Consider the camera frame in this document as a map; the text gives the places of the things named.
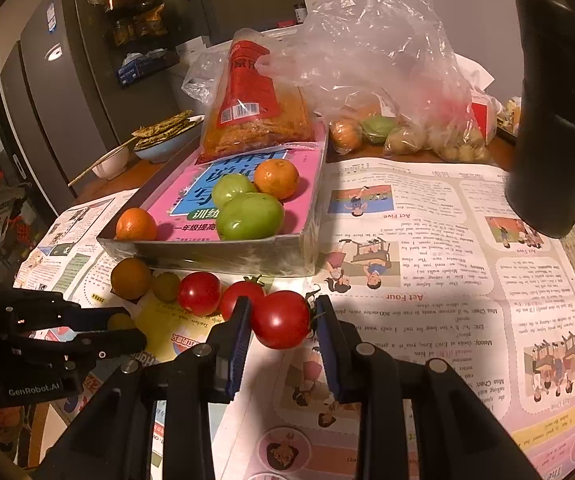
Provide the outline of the clear plastic bag of produce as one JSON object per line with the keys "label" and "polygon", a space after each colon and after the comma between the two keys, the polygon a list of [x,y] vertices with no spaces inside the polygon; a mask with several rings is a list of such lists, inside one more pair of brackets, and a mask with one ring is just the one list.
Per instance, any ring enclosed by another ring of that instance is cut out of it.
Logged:
{"label": "clear plastic bag of produce", "polygon": [[425,0],[319,0],[257,67],[301,89],[339,155],[372,144],[445,162],[489,156],[472,86]]}

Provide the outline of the small clear plastic bag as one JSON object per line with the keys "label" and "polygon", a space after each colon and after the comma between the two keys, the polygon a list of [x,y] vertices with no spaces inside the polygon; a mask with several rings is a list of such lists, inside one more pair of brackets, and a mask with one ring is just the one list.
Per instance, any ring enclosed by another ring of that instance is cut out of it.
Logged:
{"label": "small clear plastic bag", "polygon": [[184,76],[182,91],[202,105],[214,102],[228,54],[228,50],[199,53]]}

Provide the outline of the pink Chinese workbook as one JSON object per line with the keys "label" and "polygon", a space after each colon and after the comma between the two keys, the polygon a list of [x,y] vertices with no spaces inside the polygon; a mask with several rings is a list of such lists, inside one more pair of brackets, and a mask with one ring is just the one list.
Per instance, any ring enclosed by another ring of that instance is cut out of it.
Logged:
{"label": "pink Chinese workbook", "polygon": [[[163,242],[219,242],[234,240],[243,228],[251,240],[262,234],[300,233],[310,217],[327,142],[319,140],[281,146],[199,165],[197,155],[174,162],[172,174],[150,192],[141,208],[156,221]],[[278,197],[262,190],[255,173],[275,170],[285,177],[287,166],[296,171],[289,192]]]}

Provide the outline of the red labelled dried food bag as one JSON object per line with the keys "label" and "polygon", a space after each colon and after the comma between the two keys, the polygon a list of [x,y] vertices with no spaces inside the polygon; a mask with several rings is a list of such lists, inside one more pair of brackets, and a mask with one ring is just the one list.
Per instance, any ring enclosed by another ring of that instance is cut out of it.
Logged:
{"label": "red labelled dried food bag", "polygon": [[235,33],[205,114],[201,164],[316,139],[301,89],[260,73],[260,58],[276,47],[254,29]]}

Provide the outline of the small green apple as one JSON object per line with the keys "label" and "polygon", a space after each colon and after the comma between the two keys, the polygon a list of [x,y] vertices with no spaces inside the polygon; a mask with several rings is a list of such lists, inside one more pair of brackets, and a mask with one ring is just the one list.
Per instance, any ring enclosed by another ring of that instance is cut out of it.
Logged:
{"label": "small green apple", "polygon": [[256,192],[255,184],[245,174],[225,174],[212,188],[211,198],[214,206],[221,209],[237,195]]}

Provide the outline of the newspaper sheet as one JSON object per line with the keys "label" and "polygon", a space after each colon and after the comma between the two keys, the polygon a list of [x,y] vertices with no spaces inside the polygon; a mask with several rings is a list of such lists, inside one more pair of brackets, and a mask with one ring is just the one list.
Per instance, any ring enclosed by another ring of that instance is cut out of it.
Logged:
{"label": "newspaper sheet", "polygon": [[[283,206],[284,232],[297,236],[220,242],[212,188],[226,174],[252,179],[270,158],[293,162],[303,179]],[[255,275],[270,293],[319,288],[338,318],[395,359],[447,361],[542,478],[565,478],[575,469],[575,272],[561,242],[519,220],[500,168],[322,158],[289,150],[171,162],[153,191],[143,185],[57,217],[14,286],[94,310],[127,307],[147,336],[143,364],[172,360],[222,319],[153,292],[119,299],[110,271],[131,254],[154,272],[182,269],[180,278],[210,272],[223,290]],[[110,249],[120,206],[147,210],[161,243]],[[284,352],[253,341],[242,394],[217,416],[217,479],[356,478],[359,413],[329,396],[317,338]]]}

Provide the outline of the small white bowl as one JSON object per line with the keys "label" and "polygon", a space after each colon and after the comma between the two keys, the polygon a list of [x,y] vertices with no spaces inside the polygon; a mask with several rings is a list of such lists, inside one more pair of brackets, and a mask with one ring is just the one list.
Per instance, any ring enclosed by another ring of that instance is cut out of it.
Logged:
{"label": "small white bowl", "polygon": [[123,146],[115,148],[107,156],[92,168],[93,173],[100,179],[112,180],[127,169],[130,158],[130,148]]}

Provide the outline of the grey refrigerator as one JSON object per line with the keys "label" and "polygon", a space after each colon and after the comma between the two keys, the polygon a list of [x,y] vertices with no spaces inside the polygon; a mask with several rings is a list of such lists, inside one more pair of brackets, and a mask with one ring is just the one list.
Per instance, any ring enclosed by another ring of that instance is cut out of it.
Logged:
{"label": "grey refrigerator", "polygon": [[133,131],[178,113],[162,70],[123,87],[101,4],[41,0],[8,55],[0,78],[22,154],[48,204],[66,209],[86,177],[68,182]]}

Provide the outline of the large orange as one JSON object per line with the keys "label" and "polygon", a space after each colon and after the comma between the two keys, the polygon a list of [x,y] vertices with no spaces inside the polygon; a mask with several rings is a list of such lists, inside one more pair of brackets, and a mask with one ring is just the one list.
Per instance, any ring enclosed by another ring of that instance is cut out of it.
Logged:
{"label": "large orange", "polygon": [[298,190],[301,175],[293,162],[271,158],[259,164],[254,172],[254,183],[259,192],[278,200],[287,200]]}

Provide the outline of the black thermos flask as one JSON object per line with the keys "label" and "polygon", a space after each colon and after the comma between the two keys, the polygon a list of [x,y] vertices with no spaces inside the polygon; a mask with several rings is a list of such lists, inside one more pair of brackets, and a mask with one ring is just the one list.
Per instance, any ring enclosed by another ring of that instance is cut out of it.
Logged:
{"label": "black thermos flask", "polygon": [[575,223],[575,0],[516,0],[522,111],[505,197],[547,237]]}

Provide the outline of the small brown-green fruit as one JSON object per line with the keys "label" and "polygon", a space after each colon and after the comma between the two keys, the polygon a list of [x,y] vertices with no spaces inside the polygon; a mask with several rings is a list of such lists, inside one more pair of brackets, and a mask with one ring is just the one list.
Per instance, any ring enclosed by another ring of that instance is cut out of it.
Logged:
{"label": "small brown-green fruit", "polygon": [[180,288],[179,275],[164,272],[153,277],[152,290],[154,296],[166,304],[173,304],[178,299]]}

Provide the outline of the orange tangerine in tray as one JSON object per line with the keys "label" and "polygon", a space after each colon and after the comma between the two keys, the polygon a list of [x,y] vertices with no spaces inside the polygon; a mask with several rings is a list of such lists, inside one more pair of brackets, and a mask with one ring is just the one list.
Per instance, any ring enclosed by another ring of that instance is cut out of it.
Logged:
{"label": "orange tangerine in tray", "polygon": [[144,209],[127,209],[118,219],[116,240],[156,240],[158,226],[155,219]]}

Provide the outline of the shelf with jars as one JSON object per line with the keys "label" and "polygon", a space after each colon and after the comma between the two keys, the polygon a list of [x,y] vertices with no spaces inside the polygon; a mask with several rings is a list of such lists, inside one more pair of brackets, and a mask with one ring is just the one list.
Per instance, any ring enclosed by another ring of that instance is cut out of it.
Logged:
{"label": "shelf with jars", "polygon": [[104,0],[112,32],[116,77],[123,87],[167,70],[179,62],[170,41],[162,0]]}

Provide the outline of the wooden chopsticks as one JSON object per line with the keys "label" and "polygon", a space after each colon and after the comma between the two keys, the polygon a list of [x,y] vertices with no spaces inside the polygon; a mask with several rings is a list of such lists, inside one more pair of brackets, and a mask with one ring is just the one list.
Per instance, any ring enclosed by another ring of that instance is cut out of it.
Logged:
{"label": "wooden chopsticks", "polygon": [[[131,138],[124,142],[123,144],[120,144],[119,146],[117,146],[117,148],[122,148],[123,146],[127,146],[128,148],[131,149],[131,145],[136,141],[136,137],[135,136],[131,136]],[[81,174],[78,174],[77,177],[75,177],[74,179],[72,179],[71,181],[68,182],[68,186],[70,188],[72,188],[75,184],[77,184],[79,181],[81,181],[84,177],[86,177],[87,174],[89,174],[92,171],[92,168],[97,165],[99,162],[101,162],[109,153],[107,152],[106,154],[104,154],[102,157],[100,157],[99,159],[97,159],[91,166],[89,166],[88,168],[86,168],[85,170],[82,171]]]}

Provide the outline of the small orange tangerine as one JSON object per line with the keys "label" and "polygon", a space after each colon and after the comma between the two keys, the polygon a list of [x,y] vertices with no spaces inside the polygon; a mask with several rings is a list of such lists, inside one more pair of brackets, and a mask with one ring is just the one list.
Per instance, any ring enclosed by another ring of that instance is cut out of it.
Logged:
{"label": "small orange tangerine", "polygon": [[141,298],[150,289],[152,280],[152,271],[138,258],[121,260],[110,274],[112,292],[128,301]]}

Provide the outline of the large green round fruit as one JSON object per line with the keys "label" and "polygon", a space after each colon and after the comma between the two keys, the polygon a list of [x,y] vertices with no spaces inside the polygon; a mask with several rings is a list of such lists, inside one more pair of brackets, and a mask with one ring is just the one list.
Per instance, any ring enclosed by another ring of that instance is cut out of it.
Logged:
{"label": "large green round fruit", "polygon": [[278,234],[284,218],[284,207],[274,196],[243,193],[219,209],[216,230],[222,240],[261,240]]}

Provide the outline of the blue bowl of flatbread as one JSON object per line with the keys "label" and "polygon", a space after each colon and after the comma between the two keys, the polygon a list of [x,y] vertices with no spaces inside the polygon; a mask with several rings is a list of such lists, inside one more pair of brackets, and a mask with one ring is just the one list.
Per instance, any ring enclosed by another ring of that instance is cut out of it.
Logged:
{"label": "blue bowl of flatbread", "polygon": [[194,115],[193,110],[184,110],[155,125],[135,130],[133,151],[138,158],[152,164],[168,162],[200,133],[204,118],[203,114]]}

